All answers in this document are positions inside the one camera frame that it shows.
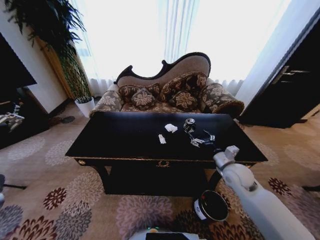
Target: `floor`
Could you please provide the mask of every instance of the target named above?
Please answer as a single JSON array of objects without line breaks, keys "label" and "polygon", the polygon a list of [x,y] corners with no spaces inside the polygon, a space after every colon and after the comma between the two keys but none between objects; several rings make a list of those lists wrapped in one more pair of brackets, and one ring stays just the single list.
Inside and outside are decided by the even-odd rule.
[{"label": "floor", "polygon": [[[197,233],[207,240],[263,239],[222,181],[217,191],[229,207],[225,222],[198,221],[190,197],[105,195],[94,169],[64,156],[87,122],[70,103],[49,130],[0,150],[6,183],[27,186],[4,188],[0,239],[125,240],[148,226]],[[320,194],[301,188],[320,184],[320,116],[289,129],[241,128],[269,159],[252,168],[256,179],[320,240]]]}]

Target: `decorative pillow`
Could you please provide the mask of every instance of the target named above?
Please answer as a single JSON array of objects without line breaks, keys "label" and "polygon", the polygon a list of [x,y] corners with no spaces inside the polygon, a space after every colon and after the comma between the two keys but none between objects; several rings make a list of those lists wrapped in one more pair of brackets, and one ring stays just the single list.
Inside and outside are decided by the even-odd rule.
[{"label": "decorative pillow", "polygon": [[203,72],[191,71],[167,82],[161,91],[159,99],[168,102],[173,95],[181,90],[187,90],[198,97],[201,89],[206,85],[207,76]]},{"label": "decorative pillow", "polygon": [[197,108],[198,100],[192,96],[190,92],[182,90],[174,95],[173,98],[169,100],[169,103],[184,112],[191,112]]},{"label": "decorative pillow", "polygon": [[156,99],[159,97],[160,94],[160,83],[156,82],[154,84],[151,84],[149,86],[140,86],[140,85],[134,85],[134,84],[126,84],[119,88],[119,93],[126,103],[130,103],[132,96],[142,88],[146,88],[147,91],[149,91]]},{"label": "decorative pillow", "polygon": [[137,91],[132,96],[132,103],[140,110],[147,110],[155,105],[156,99],[152,94],[144,87]]}]

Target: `crumpled paper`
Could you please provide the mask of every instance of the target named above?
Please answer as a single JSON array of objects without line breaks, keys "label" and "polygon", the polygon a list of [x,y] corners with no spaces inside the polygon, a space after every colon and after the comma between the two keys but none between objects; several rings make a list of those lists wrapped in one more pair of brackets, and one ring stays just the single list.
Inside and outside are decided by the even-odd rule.
[{"label": "crumpled paper", "polygon": [[166,139],[164,138],[164,136],[162,136],[162,134],[159,134],[159,140],[161,144],[166,144]]},{"label": "crumpled paper", "polygon": [[164,127],[165,127],[165,129],[166,129],[168,132],[171,132],[171,133],[174,133],[175,131],[178,130],[178,127],[172,125],[171,123],[165,125]]}]

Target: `table top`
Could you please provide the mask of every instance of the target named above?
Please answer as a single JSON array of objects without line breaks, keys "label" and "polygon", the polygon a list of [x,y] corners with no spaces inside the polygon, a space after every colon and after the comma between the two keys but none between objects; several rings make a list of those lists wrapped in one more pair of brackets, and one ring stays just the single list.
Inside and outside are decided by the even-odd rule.
[{"label": "table top", "polygon": [[[194,137],[208,137],[204,129],[215,135],[219,148],[237,146],[240,151],[235,157],[236,162],[267,161],[229,115],[203,113],[97,112],[65,155],[95,160],[213,162],[212,149],[190,144],[183,129],[187,118],[195,119]],[[167,124],[177,126],[178,130],[167,132]],[[160,144],[159,134],[165,137],[166,144]]]}]

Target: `sheer white curtain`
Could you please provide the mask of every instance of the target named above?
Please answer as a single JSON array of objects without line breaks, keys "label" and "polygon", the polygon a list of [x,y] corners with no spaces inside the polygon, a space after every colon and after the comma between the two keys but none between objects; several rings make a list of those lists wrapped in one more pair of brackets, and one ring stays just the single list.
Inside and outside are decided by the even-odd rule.
[{"label": "sheer white curtain", "polygon": [[188,52],[211,59],[210,77],[244,80],[290,0],[70,0],[86,32],[76,43],[95,96],[129,65],[144,77]]},{"label": "sheer white curtain", "polygon": [[162,67],[158,2],[72,0],[86,32],[76,48],[96,96],[101,96],[129,65],[150,77]]},{"label": "sheer white curtain", "polygon": [[201,0],[187,52],[206,53],[210,78],[245,80],[291,0]]}]

